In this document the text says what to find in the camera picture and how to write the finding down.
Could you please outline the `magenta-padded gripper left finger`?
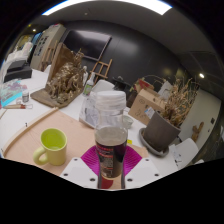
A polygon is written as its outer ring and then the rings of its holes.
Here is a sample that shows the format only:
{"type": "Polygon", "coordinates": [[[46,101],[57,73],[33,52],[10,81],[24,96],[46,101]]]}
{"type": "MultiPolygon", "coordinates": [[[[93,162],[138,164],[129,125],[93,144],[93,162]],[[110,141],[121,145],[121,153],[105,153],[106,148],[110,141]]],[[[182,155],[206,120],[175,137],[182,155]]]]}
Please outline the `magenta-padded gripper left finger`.
{"type": "Polygon", "coordinates": [[[73,157],[60,176],[81,187],[97,189],[99,158],[96,147],[92,146],[81,157],[73,157]]]}

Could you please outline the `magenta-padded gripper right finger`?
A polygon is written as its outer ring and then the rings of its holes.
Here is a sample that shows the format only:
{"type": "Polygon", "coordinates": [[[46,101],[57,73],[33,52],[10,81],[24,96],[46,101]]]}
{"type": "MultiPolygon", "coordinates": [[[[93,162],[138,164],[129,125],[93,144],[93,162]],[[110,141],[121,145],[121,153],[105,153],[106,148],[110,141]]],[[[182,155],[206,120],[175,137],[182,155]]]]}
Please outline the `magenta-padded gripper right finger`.
{"type": "Polygon", "coordinates": [[[161,178],[161,174],[149,157],[143,158],[127,146],[123,160],[123,188],[143,187],[161,178]]]}

